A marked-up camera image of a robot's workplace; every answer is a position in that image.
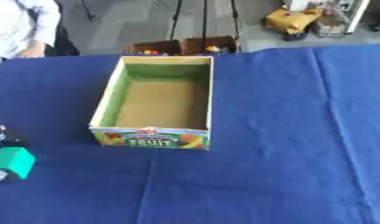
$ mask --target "box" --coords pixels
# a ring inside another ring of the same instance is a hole
[[[204,40],[202,38],[186,38],[182,44],[177,39],[173,39],[156,42],[136,43],[131,45],[129,48],[124,49],[124,52],[142,53],[143,51],[156,51],[159,54],[166,53],[170,56],[211,54],[203,49],[206,46],[216,46],[220,49],[227,50],[216,54],[236,53],[237,51],[237,43],[232,36],[208,37],[205,38],[205,45],[203,44]]]
[[[202,38],[187,38],[183,43],[183,54],[184,55],[197,55],[204,54],[205,46],[217,46],[219,48],[226,47],[229,49],[229,53],[236,52],[236,42],[232,36],[221,36],[221,37],[210,37],[205,38],[205,46],[203,45],[204,40]]]
[[[212,57],[122,57],[89,124],[102,145],[208,150]]]
[[[143,51],[157,51],[160,54],[166,53],[170,56],[179,56],[182,54],[182,48],[177,39],[136,43],[125,50],[127,53],[142,53]]]

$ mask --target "fruit label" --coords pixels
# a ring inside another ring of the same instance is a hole
[[[208,149],[208,133],[206,131],[185,129],[122,129],[118,132],[96,131],[95,135],[104,145]]]

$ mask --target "fruit box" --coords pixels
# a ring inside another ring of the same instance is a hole
[[[102,145],[208,150],[212,57],[122,57],[89,124]]]

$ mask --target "green block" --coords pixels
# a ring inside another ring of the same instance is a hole
[[[0,150],[0,170],[12,171],[20,179],[26,179],[36,158],[22,147],[3,147]]]

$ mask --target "white shirt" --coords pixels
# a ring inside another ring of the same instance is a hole
[[[37,13],[37,21],[28,10]],[[0,57],[17,57],[33,40],[53,46],[59,21],[53,0],[0,0]]]

